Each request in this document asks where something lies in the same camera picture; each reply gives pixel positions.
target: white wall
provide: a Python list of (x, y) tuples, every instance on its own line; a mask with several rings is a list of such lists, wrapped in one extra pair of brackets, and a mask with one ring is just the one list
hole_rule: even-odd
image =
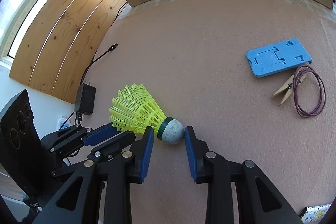
[(59, 118), (68, 117), (72, 113), (73, 104), (24, 86), (9, 78), (8, 74), (9, 70), (0, 65), (0, 110), (14, 95), (27, 89), (34, 114), (34, 125), (40, 139), (56, 131), (56, 122)]

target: blue gripper pad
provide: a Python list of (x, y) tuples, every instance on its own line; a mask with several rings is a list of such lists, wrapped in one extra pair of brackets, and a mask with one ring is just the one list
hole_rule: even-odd
[(250, 50), (246, 57), (256, 77), (264, 77), (298, 67), (305, 62), (312, 62), (311, 56), (296, 38)]
[(143, 157), (142, 157), (142, 161), (141, 161), (141, 174), (140, 174), (141, 182), (144, 182), (145, 177), (147, 177), (149, 161), (150, 161), (151, 155), (152, 155), (153, 144), (154, 144), (154, 130), (153, 130), (153, 128), (151, 128), (151, 130), (149, 131), (149, 136), (147, 138), (147, 143), (146, 143), (144, 153), (143, 153)]
[(190, 168), (190, 174), (191, 177), (194, 179), (194, 182), (197, 181), (197, 161), (196, 161), (196, 156), (194, 152), (194, 147), (192, 144), (192, 140), (190, 137), (190, 133), (188, 128), (184, 130), (184, 143), (185, 143), (185, 149), (187, 151), (187, 156), (188, 156), (188, 162), (189, 162), (189, 168)]
[(112, 126), (112, 122), (109, 124), (105, 124), (97, 129), (95, 129), (92, 134), (88, 135), (86, 137), (86, 140), (84, 141), (84, 145), (92, 145), (95, 146), (117, 134), (120, 132), (117, 131), (115, 127)]

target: metal screw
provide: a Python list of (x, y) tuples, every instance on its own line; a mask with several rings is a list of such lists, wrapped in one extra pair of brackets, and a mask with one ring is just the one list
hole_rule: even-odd
[(126, 159), (132, 157), (132, 155), (133, 155), (133, 153), (131, 151), (123, 152), (123, 157), (126, 158)]
[(85, 167), (91, 167), (94, 164), (93, 160), (86, 160), (84, 162)]
[(245, 161), (245, 166), (248, 167), (248, 168), (253, 168), (255, 166), (255, 164), (251, 160), (246, 160)]
[(205, 155), (207, 156), (207, 158), (213, 159), (216, 156), (216, 153), (212, 151), (208, 151)]

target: green band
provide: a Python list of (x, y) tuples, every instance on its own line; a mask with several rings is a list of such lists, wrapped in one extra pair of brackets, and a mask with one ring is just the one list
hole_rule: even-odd
[(157, 138), (162, 141), (162, 134), (166, 128), (166, 126), (171, 122), (171, 120), (173, 120), (174, 118), (173, 117), (167, 117), (163, 120), (162, 124), (160, 125), (159, 127), (159, 130), (157, 132)]

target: shuttlecock cork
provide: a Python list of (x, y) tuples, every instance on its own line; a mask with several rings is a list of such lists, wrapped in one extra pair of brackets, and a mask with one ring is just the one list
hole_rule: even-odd
[(147, 126), (154, 129), (157, 138), (176, 144), (184, 137), (184, 127), (178, 120), (167, 117), (144, 85), (127, 85), (112, 99), (109, 120), (118, 131), (144, 133)]

